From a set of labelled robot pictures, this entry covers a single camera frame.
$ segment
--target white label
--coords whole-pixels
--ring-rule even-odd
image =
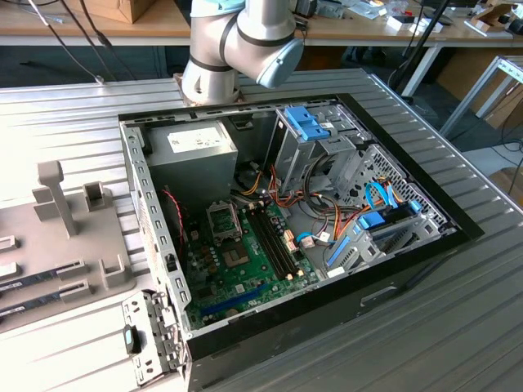
[[[331,269],[329,272],[327,272],[327,276],[330,278],[334,278],[335,276],[341,275],[345,272],[343,267],[337,267],[335,269]]]
[[[24,306],[19,306],[17,308],[11,309],[11,310],[6,310],[5,312],[0,313],[0,317],[7,316],[8,314],[18,313],[18,312],[21,312],[22,310],[25,310]]]
[[[167,136],[174,153],[183,153],[195,149],[207,149],[225,144],[216,128],[194,129],[170,133]]]
[[[22,282],[16,282],[16,283],[13,283],[13,284],[8,284],[7,286],[0,287],[0,292],[4,292],[6,290],[11,290],[12,288],[20,287],[21,285],[22,285]]]
[[[327,233],[326,231],[324,231],[322,234],[320,234],[319,238],[320,238],[320,241],[327,243],[329,241],[330,234]]]

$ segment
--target aluminum extrusion table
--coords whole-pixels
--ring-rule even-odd
[[[242,85],[248,100],[351,93],[486,234],[412,291],[212,390],[519,390],[523,377],[521,209],[378,78],[363,70],[295,73],[274,91],[246,78]],[[153,285],[129,198],[116,115],[181,105],[171,80],[0,90],[0,163],[14,167],[29,161],[25,164],[29,175],[33,162],[60,159],[67,191],[91,180],[104,181],[117,199],[132,268],[138,275],[135,290]],[[30,180],[13,184],[8,198],[30,196]],[[119,302],[133,292],[0,335],[2,387],[135,390],[119,308]],[[181,388],[177,375],[150,387],[155,392]]]
[[[485,72],[477,79],[476,84],[472,86],[471,90],[465,98],[463,98],[455,111],[450,115],[443,127],[441,127],[441,135],[446,136],[453,130],[483,88],[489,84],[498,71],[503,71],[507,76],[477,111],[476,116],[479,118],[490,113],[494,104],[498,103],[509,89],[513,89],[513,86],[517,86],[518,83],[523,83],[523,56],[496,56]]]

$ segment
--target metal bracket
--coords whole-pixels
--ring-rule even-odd
[[[139,354],[132,357],[138,386],[182,365],[179,358],[184,358],[183,346],[176,343],[180,341],[177,318],[166,298],[164,293],[138,292],[122,302],[126,325],[136,329],[140,337]]]

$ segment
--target black cable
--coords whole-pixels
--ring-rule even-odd
[[[436,23],[440,19],[440,17],[443,15],[443,11],[449,5],[449,2],[450,2],[450,0],[443,0],[440,3],[440,5],[437,7],[436,11],[434,12],[434,17],[431,19],[428,26],[425,28],[425,31],[423,31],[423,34],[420,37],[418,43],[416,44],[416,47],[414,48],[413,52],[410,54],[409,58],[407,59],[407,64],[405,65],[404,68],[402,68],[398,71],[398,74],[392,81],[392,83],[391,83],[392,90],[394,90],[394,91],[398,90],[405,75],[408,72],[410,72],[411,68],[413,68],[417,64],[418,57],[422,54],[423,46],[425,45],[425,42],[427,41],[429,35],[431,35],[432,30],[434,29],[434,26],[436,25]]]
[[[52,28],[50,24],[46,24],[46,26],[51,30],[52,34],[56,37],[60,45],[64,48],[65,52],[69,55],[71,60],[73,60],[78,67],[83,69],[86,73],[92,76],[93,79],[95,79],[96,82],[100,82],[100,78],[97,77],[93,72],[91,72],[89,69],[85,68],[80,61],[76,57],[74,57],[73,53],[70,52],[69,48],[65,45],[64,41],[62,41],[62,38],[56,33],[56,31]]]
[[[407,48],[405,49],[405,54],[408,56],[410,52],[410,46],[412,45],[412,42],[414,41],[414,37],[416,36],[416,32],[418,31],[419,21],[422,19],[423,16],[423,8],[425,6],[422,5],[421,9],[419,10],[419,16],[418,16],[418,22],[416,23],[416,28],[414,29],[414,32],[412,33],[412,37],[410,37],[409,45],[407,45]],[[396,75],[396,73],[405,65],[407,64],[407,60],[400,64],[399,67],[397,67],[392,73],[389,75],[389,78],[387,79],[387,85],[391,85],[391,80]]]
[[[516,183],[517,175],[519,173],[519,170],[521,168],[521,164],[523,164],[523,158],[521,158],[521,161],[519,165],[517,165],[516,172],[514,173],[514,177],[512,178],[512,183],[510,184],[510,188],[508,189],[508,195],[510,196],[510,193],[512,192],[512,188],[514,188],[514,184]]]
[[[82,6],[83,13],[87,18],[87,21],[89,22],[92,31],[95,32],[98,41],[104,46],[105,49],[107,49],[111,53],[111,55],[113,55],[113,57],[120,63],[120,65],[122,65],[122,67],[125,68],[127,73],[131,76],[132,80],[137,80],[136,76],[134,76],[134,73],[131,72],[131,70],[126,66],[122,59],[120,59],[120,57],[116,54],[116,51],[114,51],[113,44],[111,43],[111,41],[99,29],[96,28],[94,22],[92,21],[91,15],[89,15],[87,6],[85,5],[85,0],[80,0],[80,5]]]
[[[409,42],[409,45],[407,45],[407,49],[405,50],[405,54],[408,56],[409,55],[409,52],[410,52],[410,46],[412,45],[412,42],[414,40],[414,37],[416,36],[416,33],[418,31],[418,26],[419,26],[419,22],[420,20],[423,18],[423,8],[425,6],[422,5],[422,7],[420,8],[419,10],[419,16],[418,16],[418,22],[416,22],[416,27],[414,28],[414,32],[412,33],[412,37],[410,38],[410,42]]]
[[[14,0],[2,0],[3,2],[9,2],[10,4],[16,4],[18,6],[31,6],[28,2],[15,2]],[[50,6],[51,4],[54,4],[55,2],[59,2],[60,0],[51,0],[50,2],[43,2],[41,4],[36,4],[37,7],[43,7],[43,6]]]
[[[159,78],[162,78],[162,56],[160,55],[160,47],[154,47],[156,56],[158,57]]]
[[[505,159],[507,162],[511,163],[512,165],[514,166],[517,166],[517,163],[515,163],[514,161],[512,161],[511,159],[508,159],[507,157],[505,157],[503,154],[499,153],[499,151],[497,151],[494,147],[490,147],[497,155],[499,155],[501,158]]]
[[[82,32],[83,36],[85,37],[85,39],[87,40],[87,42],[89,43],[89,46],[91,47],[91,49],[95,52],[95,55],[96,57],[98,58],[98,60],[101,62],[101,64],[103,65],[104,69],[105,69],[105,72],[114,80],[114,81],[118,81],[118,79],[113,75],[113,73],[110,71],[109,67],[107,66],[107,64],[105,63],[104,59],[102,58],[100,52],[98,51],[98,48],[96,47],[95,43],[91,40],[91,37],[89,37],[89,34],[87,34],[87,31],[85,31],[85,28],[82,26],[82,24],[78,21],[78,19],[76,19],[76,16],[74,15],[74,13],[71,11],[71,9],[69,8],[69,6],[67,5],[67,3],[65,2],[65,0],[60,0],[60,2],[62,3],[62,6],[64,6],[65,8],[65,11],[69,14],[69,16],[71,17],[71,19],[73,19],[73,22],[77,25],[77,27],[80,29],[80,31]]]
[[[160,78],[159,71],[158,71],[158,64],[156,60],[156,52],[154,51],[154,47],[150,47],[150,50],[153,52],[153,65],[154,65],[154,71],[156,73],[156,78]]]

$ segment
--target cardboard box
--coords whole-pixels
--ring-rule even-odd
[[[495,172],[490,176],[490,179],[502,190],[508,193],[510,185],[512,183],[512,178],[514,178],[514,173],[516,172],[515,167],[506,167]],[[520,168],[514,187],[510,196],[523,207],[523,168]]]
[[[89,14],[125,23],[134,23],[156,0],[85,0]],[[79,0],[66,0],[75,11],[82,11]]]

